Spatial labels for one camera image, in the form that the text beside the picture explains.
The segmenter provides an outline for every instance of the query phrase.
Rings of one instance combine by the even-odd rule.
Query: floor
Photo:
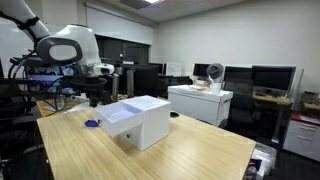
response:
[[[30,121],[40,117],[37,108],[33,108],[33,115],[23,119],[23,121]],[[283,139],[285,129],[280,129],[280,141]],[[27,136],[28,142],[33,144],[39,144],[40,135],[39,132],[34,131],[31,135]],[[236,132],[240,135],[247,136],[254,139],[257,142],[271,146],[277,150],[276,168],[273,169],[268,176],[265,176],[266,180],[316,180],[320,179],[320,162],[313,161],[308,158],[296,155],[286,150],[282,150],[282,144],[274,144],[270,138],[262,137],[257,134],[249,134],[248,132]],[[19,152],[12,152],[12,156],[20,155]],[[22,179],[37,179],[47,180],[52,179],[50,176],[50,167],[46,163],[45,151],[37,151],[23,158],[12,168],[11,171],[12,180]]]

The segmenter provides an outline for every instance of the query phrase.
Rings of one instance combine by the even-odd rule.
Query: workstation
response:
[[[0,7],[5,178],[319,176],[307,171],[320,152],[318,2],[19,0],[34,13],[28,24],[8,19],[20,17],[8,2]],[[268,165],[257,158],[261,146]],[[15,170],[27,162],[21,152],[33,158]],[[247,171],[255,161],[259,172]]]

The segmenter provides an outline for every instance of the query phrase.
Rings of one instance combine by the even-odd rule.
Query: white cabinet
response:
[[[290,120],[283,149],[320,161],[320,128]]]
[[[187,85],[169,86],[168,92],[172,111],[214,126],[219,126],[222,120],[228,118],[232,92],[221,91],[220,94],[212,94],[192,90]]]

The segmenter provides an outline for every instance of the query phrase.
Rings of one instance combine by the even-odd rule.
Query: ceiling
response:
[[[154,22],[166,21],[246,0],[161,0],[158,3],[135,9],[123,4],[124,0],[99,0],[121,10],[145,17]]]

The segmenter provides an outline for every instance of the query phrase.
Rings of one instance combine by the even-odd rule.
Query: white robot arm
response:
[[[101,63],[94,33],[86,26],[68,25],[52,34],[24,0],[0,0],[0,17],[15,22],[34,42],[34,50],[48,64],[77,62],[79,72],[85,78],[114,72],[113,65]]]

